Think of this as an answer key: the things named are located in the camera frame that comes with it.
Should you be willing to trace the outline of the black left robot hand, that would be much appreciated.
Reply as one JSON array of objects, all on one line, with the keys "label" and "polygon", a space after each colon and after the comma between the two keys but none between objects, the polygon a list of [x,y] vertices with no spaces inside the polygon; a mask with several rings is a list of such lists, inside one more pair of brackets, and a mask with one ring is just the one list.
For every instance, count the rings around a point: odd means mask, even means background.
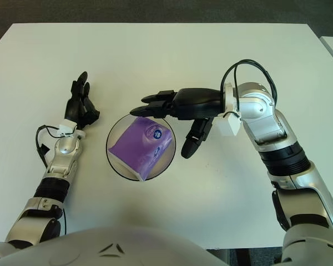
[{"label": "black left robot hand", "polygon": [[72,82],[71,98],[67,101],[64,118],[75,122],[78,130],[83,130],[99,119],[100,112],[89,98],[90,84],[88,73],[82,72],[77,80]]}]

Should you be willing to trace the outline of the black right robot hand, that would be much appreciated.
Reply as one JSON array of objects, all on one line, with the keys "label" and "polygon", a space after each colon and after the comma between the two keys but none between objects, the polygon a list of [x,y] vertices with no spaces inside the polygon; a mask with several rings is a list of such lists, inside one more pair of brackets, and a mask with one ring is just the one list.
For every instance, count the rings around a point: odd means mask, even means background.
[{"label": "black right robot hand", "polygon": [[163,119],[166,116],[178,120],[192,120],[193,124],[181,149],[183,158],[190,158],[204,142],[221,113],[220,91],[207,88],[184,88],[179,91],[165,90],[142,98],[144,106],[130,111],[138,117]]}]

